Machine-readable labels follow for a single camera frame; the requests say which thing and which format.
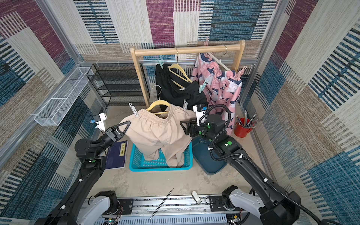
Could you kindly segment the beige shorts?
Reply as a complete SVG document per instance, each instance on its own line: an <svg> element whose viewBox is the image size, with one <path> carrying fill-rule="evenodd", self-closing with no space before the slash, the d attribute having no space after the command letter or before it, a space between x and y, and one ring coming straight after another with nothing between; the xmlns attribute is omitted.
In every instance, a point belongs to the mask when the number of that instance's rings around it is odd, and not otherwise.
<svg viewBox="0 0 360 225"><path fill-rule="evenodd" d="M131 122L125 135L135 144L145 160L157 160L161 149L169 167L181 167L184 164L184 151L192 138L185 135L180 121L195 119L196 113L191 110L184 111L182 107L174 105L170 105L166 110L169 113L155 115L141 109L138 111L138 118L132 114L121 122Z"/></svg>

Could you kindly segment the white clothespin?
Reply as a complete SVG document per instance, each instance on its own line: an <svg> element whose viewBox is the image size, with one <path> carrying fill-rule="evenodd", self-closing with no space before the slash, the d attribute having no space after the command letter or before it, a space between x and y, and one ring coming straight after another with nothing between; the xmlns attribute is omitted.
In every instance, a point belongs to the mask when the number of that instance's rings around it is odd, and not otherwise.
<svg viewBox="0 0 360 225"><path fill-rule="evenodd" d="M184 110L184 111L187 110L187 107L188 107L188 102L187 102L187 100L185 99L185 100L183 101L183 110Z"/></svg>
<svg viewBox="0 0 360 225"><path fill-rule="evenodd" d="M131 111L133 112L133 114L135 115L135 117L138 118L139 114L138 114L138 111L136 110L135 106L132 103L129 103L128 105L129 105Z"/></svg>

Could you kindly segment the yellow hanger of beige shorts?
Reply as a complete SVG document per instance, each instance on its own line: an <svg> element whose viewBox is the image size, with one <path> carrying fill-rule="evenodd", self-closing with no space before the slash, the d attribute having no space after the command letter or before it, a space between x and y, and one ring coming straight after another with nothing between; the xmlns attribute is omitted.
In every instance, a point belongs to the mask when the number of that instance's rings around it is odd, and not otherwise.
<svg viewBox="0 0 360 225"><path fill-rule="evenodd" d="M161 115L161 114L165 114L165 113L169 113L169 111L163 111L163 112L152 112L153 109L155 108L159 108L160 109L160 106L165 106L165 107L169 107L170 106L170 103L168 103L167 101L165 100L161 100L160 98L160 93L162 92L162 88L161 86L159 85L154 85L152 87L152 89L154 89L155 87L159 87L160 88L160 91L159 91L159 94L157 95L158 96L158 99L156 101L154 101L153 103L150 104L150 106L148 108L146 108L146 111L150 112L150 113L153 113L155 115Z"/></svg>

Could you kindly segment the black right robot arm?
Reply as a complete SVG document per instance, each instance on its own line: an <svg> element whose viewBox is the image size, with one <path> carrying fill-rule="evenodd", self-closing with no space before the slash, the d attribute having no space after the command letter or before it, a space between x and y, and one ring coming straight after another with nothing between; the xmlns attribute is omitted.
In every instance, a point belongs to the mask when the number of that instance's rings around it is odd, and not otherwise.
<svg viewBox="0 0 360 225"><path fill-rule="evenodd" d="M214 105L202 111L198 119L180 121L184 133L190 137L202 136L208 140L208 151L214 161L225 161L235 168L251 185L255 195L230 187L223 194L227 208L242 208L258 217L264 225L292 225L303 211L318 225L325 225L314 213L301 204L294 191L288 192L274 182L246 153L226 129L231 112L225 105Z"/></svg>

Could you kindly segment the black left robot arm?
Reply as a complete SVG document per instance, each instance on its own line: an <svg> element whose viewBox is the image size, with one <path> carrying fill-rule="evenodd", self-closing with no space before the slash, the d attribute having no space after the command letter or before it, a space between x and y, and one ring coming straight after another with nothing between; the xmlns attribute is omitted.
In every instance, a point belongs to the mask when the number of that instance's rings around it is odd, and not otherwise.
<svg viewBox="0 0 360 225"><path fill-rule="evenodd" d="M80 139L76 142L76 156L81 161L76 181L48 216L36 221L37 225L92 225L104 213L117 216L122 213L122 206L114 191L99 192L92 202L88 202L85 210L82 210L82 206L106 169L107 157L102 153L125 136L130 124L130 121L125 121L109 127L95 141Z"/></svg>

